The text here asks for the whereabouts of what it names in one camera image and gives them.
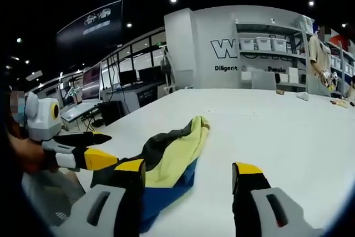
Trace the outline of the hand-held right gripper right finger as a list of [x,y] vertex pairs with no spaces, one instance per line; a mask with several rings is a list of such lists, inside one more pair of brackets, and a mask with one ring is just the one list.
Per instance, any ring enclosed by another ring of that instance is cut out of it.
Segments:
[[236,236],[323,236],[306,222],[302,207],[272,187],[255,165],[232,164],[232,212]]

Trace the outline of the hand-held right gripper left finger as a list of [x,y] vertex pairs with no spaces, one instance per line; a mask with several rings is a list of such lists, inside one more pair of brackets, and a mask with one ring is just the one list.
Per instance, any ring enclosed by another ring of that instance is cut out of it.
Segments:
[[91,188],[59,227],[60,236],[139,236],[145,188],[145,160],[126,160],[104,183]]

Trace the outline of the person's left hand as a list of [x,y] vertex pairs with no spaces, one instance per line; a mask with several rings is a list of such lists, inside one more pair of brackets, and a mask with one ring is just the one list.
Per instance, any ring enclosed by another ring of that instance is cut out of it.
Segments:
[[45,153],[43,147],[27,139],[18,139],[9,132],[6,132],[8,144],[6,155],[14,161],[15,167],[25,173],[37,173],[47,170],[56,173],[59,170],[57,165],[45,166]]

